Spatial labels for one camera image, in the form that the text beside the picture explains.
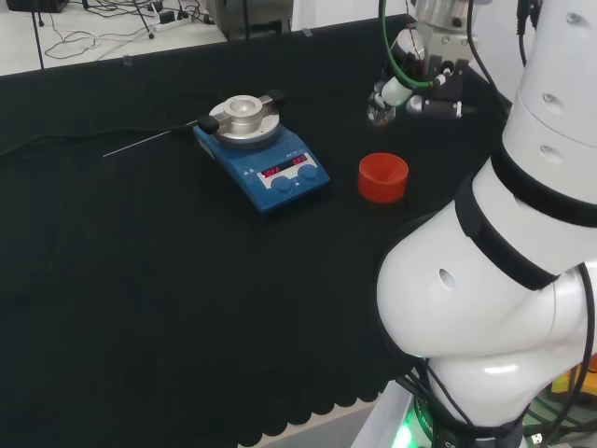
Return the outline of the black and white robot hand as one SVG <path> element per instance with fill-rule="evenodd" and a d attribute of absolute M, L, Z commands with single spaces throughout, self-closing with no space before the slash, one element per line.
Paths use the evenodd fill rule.
<path fill-rule="evenodd" d="M 382 78 L 368 97 L 372 124 L 388 125 L 401 109 L 427 119 L 459 119 L 476 111 L 462 102 L 473 58 L 464 34 L 425 22 L 409 25 L 386 45 L 385 56 Z"/>

